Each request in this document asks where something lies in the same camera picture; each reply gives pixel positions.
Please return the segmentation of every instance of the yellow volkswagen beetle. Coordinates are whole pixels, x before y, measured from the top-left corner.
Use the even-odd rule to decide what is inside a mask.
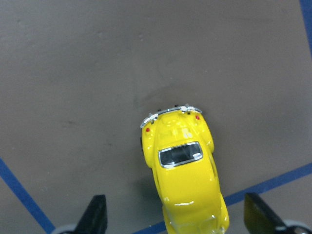
[[[193,106],[175,106],[150,114],[141,124],[144,157],[168,234],[223,234],[229,226],[214,142],[201,113]]]

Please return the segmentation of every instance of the window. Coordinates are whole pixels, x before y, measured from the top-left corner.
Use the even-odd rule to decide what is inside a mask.
[[[171,168],[203,158],[198,142],[176,146],[159,151],[159,161],[162,167]]]

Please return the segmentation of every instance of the chrome window frame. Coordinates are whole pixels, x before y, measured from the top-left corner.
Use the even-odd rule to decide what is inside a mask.
[[[170,108],[170,109],[166,109],[166,110],[162,110],[162,111],[158,111],[157,113],[155,114],[152,114],[150,113],[148,117],[146,117],[142,123],[141,123],[141,128],[144,128],[144,126],[148,123],[148,122],[154,122],[158,119],[158,116],[161,115],[161,114],[164,114],[164,113],[168,113],[168,112],[172,112],[172,111],[179,111],[181,110],[182,113],[189,113],[190,111],[196,111],[196,112],[199,112],[199,113],[202,113],[202,111],[196,107],[193,107],[193,106],[189,106],[188,104],[185,104],[184,106],[177,106],[177,107],[173,107],[173,108]]]
[[[185,146],[185,145],[195,145],[195,144],[198,145],[199,150],[200,150],[200,155],[197,156],[196,158],[192,158],[192,159],[189,159],[189,160],[186,160],[186,161],[182,161],[182,162],[178,162],[178,163],[170,164],[170,165],[163,165],[163,164],[161,163],[160,154],[161,154],[162,152],[166,152],[166,151],[168,151],[168,150],[171,150],[171,149],[174,149],[174,148],[178,148],[178,147],[181,147],[181,146]],[[183,145],[177,145],[177,146],[175,146],[175,147],[170,147],[170,148],[166,148],[166,149],[163,149],[163,150],[158,151],[158,160],[159,160],[159,163],[160,163],[161,167],[163,167],[163,168],[173,168],[173,167],[177,167],[177,166],[180,166],[180,165],[183,165],[183,164],[187,164],[187,163],[190,163],[190,162],[198,161],[198,160],[200,160],[200,159],[202,159],[202,158],[203,158],[203,151],[202,151],[202,149],[201,149],[200,144],[199,144],[198,141],[190,142],[190,143],[183,144]]]

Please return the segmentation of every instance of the blue stripe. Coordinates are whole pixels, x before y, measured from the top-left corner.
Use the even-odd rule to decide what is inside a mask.
[[[244,189],[242,191],[239,191],[235,194],[229,195],[224,198],[225,203],[227,206],[231,206],[233,204],[236,204],[240,201],[244,200],[245,193],[257,193],[262,194],[264,192],[267,192],[271,189],[274,189],[276,187],[282,186],[286,183],[292,182],[296,179],[299,179],[301,177],[307,176],[309,174],[312,174],[312,163],[309,163],[305,166],[299,167],[297,169],[294,169],[290,172],[284,173],[282,175],[279,175],[277,177],[274,177],[272,179],[266,180],[262,183],[259,183],[257,185],[251,186],[247,189]],[[143,229],[141,231],[138,231],[133,234],[157,234],[160,232],[163,232],[166,230],[165,223],[162,221],[158,224],[155,224],[151,227],[148,227],[146,229]]]
[[[300,0],[300,4],[312,55],[312,0]]]
[[[40,226],[45,230],[47,234],[50,234],[54,229],[54,225],[43,213],[36,202],[31,198],[27,191],[23,188],[21,183],[16,179],[10,169],[6,166],[4,161],[0,158],[0,176],[4,182],[9,186],[12,192],[18,197],[21,203],[29,211],[29,213],[35,218]]]

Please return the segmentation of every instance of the car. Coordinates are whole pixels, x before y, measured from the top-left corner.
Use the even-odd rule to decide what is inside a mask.
[[[190,105],[149,114],[141,144],[168,234],[223,234],[230,220],[202,111]]]

